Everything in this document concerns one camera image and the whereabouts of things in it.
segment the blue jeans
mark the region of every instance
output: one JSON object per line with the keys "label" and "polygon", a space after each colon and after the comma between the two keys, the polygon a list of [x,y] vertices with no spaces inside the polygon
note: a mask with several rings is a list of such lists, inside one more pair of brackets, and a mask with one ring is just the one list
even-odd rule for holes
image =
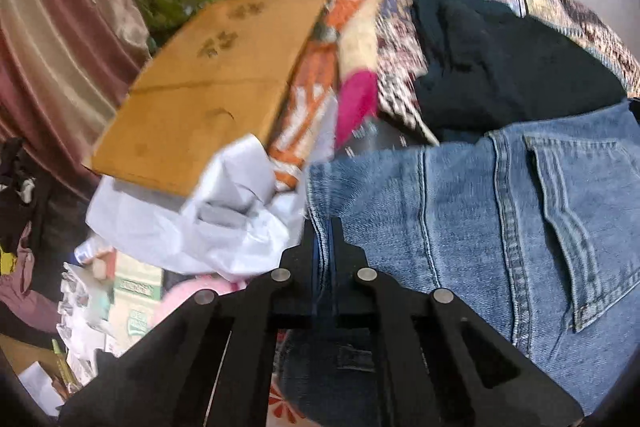
{"label": "blue jeans", "polygon": [[[414,290],[450,288],[585,413],[638,345],[640,126],[626,101],[473,145],[318,164],[308,197],[325,287],[338,216],[369,266]],[[292,335],[281,388],[322,425],[373,425],[374,375],[358,367],[367,349],[362,332]]]}

